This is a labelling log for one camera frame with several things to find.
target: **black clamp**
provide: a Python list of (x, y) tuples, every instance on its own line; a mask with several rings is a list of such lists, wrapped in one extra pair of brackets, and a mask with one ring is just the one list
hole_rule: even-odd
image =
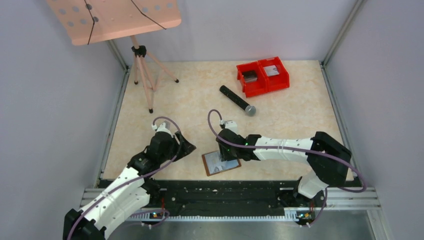
[(133, 46), (133, 47), (131, 47), (131, 49), (134, 52), (136, 57), (143, 56), (143, 58), (144, 58), (147, 54), (147, 49), (146, 49), (146, 46), (144, 46), (144, 45), (138, 46), (137, 49)]

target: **red plastic container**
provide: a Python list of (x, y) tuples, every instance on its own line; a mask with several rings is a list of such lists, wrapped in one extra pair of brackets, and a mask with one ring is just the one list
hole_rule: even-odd
[[(267, 76), (264, 67), (273, 65), (279, 74)], [(290, 87), (289, 73), (278, 56), (237, 65), (237, 70), (237, 79), (240, 80), (242, 91), (247, 98)], [(242, 73), (252, 70), (255, 71), (257, 80), (246, 83)]]
[[(257, 61), (237, 65), (237, 69), (237, 79), (240, 80), (241, 89), (243, 90), (243, 93), (246, 94), (247, 98), (265, 94), (268, 92), (265, 71), (262, 67), (259, 67), (259, 63)], [(242, 73), (252, 70), (255, 71), (257, 75), (257, 80), (254, 82), (245, 82), (245, 78)]]

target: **black microphone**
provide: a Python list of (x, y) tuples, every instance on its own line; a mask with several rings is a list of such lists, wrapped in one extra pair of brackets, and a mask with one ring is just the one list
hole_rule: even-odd
[(250, 117), (255, 115), (256, 108), (246, 101), (244, 101), (241, 97), (239, 97), (237, 94), (235, 94), (233, 91), (231, 91), (228, 87), (225, 85), (222, 85), (219, 88), (219, 91), (223, 93), (227, 98), (229, 98), (231, 101), (233, 101), (235, 104), (237, 104), (241, 109), (243, 109), (246, 114)]

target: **beige tabletop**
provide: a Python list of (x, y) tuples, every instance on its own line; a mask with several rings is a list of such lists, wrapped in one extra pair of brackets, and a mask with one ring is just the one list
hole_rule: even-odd
[[(207, 114), (217, 109), (225, 120), (234, 120), (239, 134), (260, 134), (269, 138), (310, 138), (323, 131), (342, 142), (329, 94), (318, 61), (283, 61), (290, 75), (290, 88), (245, 98), (236, 79), (236, 65), (251, 61), (167, 62), (169, 70), (180, 79), (175, 83), (163, 74), (154, 93), (150, 114), (141, 82), (134, 84), (134, 70), (128, 80), (104, 179), (114, 179), (132, 156), (141, 152), (155, 132), (152, 120), (167, 116), (179, 125), (183, 136), (197, 149), (154, 175), (163, 180), (297, 180), (308, 173), (307, 165), (282, 160), (241, 161), (241, 167), (207, 176), (202, 155), (217, 151), (218, 144), (209, 129)], [(159, 68), (149, 63), (156, 77)], [(257, 109), (253, 117), (232, 103), (220, 91), (226, 85)], [(212, 116), (216, 131), (219, 118)]]

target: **wall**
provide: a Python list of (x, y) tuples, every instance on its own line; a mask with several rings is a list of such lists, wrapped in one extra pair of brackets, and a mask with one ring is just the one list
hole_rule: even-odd
[[(138, 42), (164, 62), (321, 60), (355, 0), (179, 0), (181, 25), (139, 34)], [(117, 45), (133, 62), (131, 40)]]
[(0, 33), (0, 239), (62, 239), (123, 71), (105, 43), (72, 46), (45, 1), (1, 1)]
[(424, 2), (368, 1), (328, 67), (395, 239), (422, 239)]

